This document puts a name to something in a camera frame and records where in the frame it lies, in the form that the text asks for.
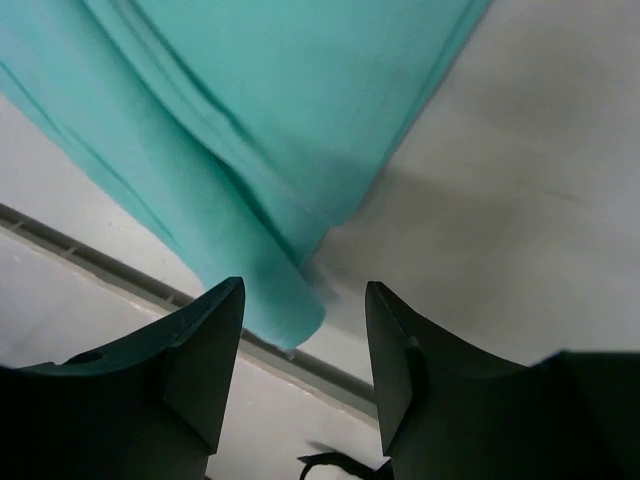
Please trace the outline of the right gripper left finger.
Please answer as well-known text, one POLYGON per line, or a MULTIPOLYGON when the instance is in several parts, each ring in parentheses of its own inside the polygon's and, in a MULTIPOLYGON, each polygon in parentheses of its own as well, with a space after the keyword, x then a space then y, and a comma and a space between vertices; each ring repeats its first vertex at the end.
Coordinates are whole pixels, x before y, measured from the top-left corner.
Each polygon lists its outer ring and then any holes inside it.
POLYGON ((202 479, 241 337, 242 279, 62 363, 1 371, 5 479, 202 479))

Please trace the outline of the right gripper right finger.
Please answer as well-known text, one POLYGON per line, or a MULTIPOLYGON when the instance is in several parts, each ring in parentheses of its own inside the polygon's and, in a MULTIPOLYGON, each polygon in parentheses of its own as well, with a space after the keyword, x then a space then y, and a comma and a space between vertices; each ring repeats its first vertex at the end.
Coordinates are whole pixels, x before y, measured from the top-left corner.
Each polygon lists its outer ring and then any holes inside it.
POLYGON ((383 453, 399 479, 635 479, 639 357, 523 366, 421 316, 380 282, 365 318, 383 453))

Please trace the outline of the teal t shirt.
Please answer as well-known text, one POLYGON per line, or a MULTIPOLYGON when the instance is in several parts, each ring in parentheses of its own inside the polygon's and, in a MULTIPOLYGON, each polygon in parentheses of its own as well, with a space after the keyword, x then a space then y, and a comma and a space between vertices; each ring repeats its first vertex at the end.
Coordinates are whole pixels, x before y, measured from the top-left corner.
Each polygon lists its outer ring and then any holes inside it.
POLYGON ((325 310, 302 275, 347 221, 484 1, 5 1, 1 90, 284 350, 325 310))

